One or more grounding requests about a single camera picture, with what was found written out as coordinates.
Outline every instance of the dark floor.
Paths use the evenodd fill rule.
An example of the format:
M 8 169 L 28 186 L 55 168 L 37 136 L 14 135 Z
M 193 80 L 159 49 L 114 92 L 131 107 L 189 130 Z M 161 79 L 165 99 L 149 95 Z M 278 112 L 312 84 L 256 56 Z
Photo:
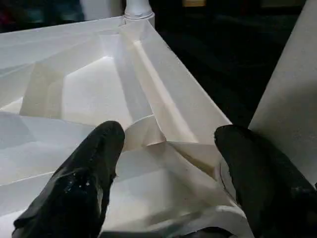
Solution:
M 228 118 L 248 126 L 300 9 L 244 16 L 155 10 L 171 49 Z

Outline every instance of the white wall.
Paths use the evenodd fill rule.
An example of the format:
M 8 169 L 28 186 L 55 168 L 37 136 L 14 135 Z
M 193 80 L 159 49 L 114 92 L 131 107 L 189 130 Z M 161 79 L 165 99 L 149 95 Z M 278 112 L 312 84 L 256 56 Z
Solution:
M 121 0 L 80 0 L 86 20 L 98 20 L 123 14 Z

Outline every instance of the white pipe fitting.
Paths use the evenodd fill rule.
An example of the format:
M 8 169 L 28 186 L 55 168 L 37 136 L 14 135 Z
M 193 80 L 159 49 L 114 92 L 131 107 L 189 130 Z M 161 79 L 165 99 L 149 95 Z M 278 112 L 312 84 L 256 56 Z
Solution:
M 154 13 L 149 0 L 126 0 L 125 18 L 127 21 L 148 19 L 154 24 Z

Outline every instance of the white pillar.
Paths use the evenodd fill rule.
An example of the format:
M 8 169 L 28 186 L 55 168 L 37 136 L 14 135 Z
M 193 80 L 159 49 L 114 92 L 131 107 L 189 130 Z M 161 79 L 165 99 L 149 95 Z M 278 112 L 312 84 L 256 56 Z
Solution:
M 149 20 L 154 25 L 154 13 L 149 0 L 126 0 L 125 19 L 127 22 L 136 20 Z
M 85 20 L 98 20 L 122 15 L 120 0 L 80 0 Z

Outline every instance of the white paper sheet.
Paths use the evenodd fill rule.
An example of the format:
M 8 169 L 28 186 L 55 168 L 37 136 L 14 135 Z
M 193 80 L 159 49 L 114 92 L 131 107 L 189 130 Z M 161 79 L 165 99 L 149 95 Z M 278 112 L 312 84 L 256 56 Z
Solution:
M 9 83 L 0 108 L 21 115 L 0 113 L 0 130 L 12 135 L 0 135 L 0 227 L 106 120 L 121 123 L 126 141 L 104 229 L 166 228 L 209 207 L 234 206 L 212 178 L 220 160 L 213 133 L 230 122 L 149 22 L 64 46 L 34 64 L 0 69 L 0 86 Z

